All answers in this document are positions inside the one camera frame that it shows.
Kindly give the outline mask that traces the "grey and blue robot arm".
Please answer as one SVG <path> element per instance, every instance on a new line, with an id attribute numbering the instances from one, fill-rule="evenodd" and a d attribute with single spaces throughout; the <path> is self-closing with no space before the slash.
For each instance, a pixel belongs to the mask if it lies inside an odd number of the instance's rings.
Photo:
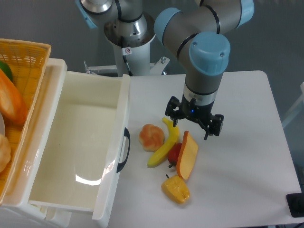
<path id="1" fill-rule="evenodd" d="M 140 0 L 78 0 L 76 5 L 89 28 L 103 26 L 118 76 L 151 73 L 150 44 L 157 38 L 186 70 L 182 99 L 172 97 L 165 114 L 174 123 L 197 123 L 206 136 L 220 134 L 224 117 L 211 110 L 228 66 L 230 43 L 224 34 L 252 18 L 253 1 L 199 0 L 190 14 L 167 8 L 155 19 Z"/>

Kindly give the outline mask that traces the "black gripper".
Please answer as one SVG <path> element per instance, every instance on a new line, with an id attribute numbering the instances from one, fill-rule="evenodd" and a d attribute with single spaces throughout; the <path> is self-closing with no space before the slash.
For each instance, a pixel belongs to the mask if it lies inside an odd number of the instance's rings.
<path id="1" fill-rule="evenodd" d="M 173 127 L 176 127 L 180 119 L 188 119 L 192 122 L 199 123 L 205 131 L 204 140 L 209 136 L 219 136 L 224 115 L 211 113 L 216 92 L 208 95 L 199 95 L 190 92 L 183 95 L 181 102 L 175 96 L 172 96 L 165 110 L 165 115 L 173 121 Z"/>

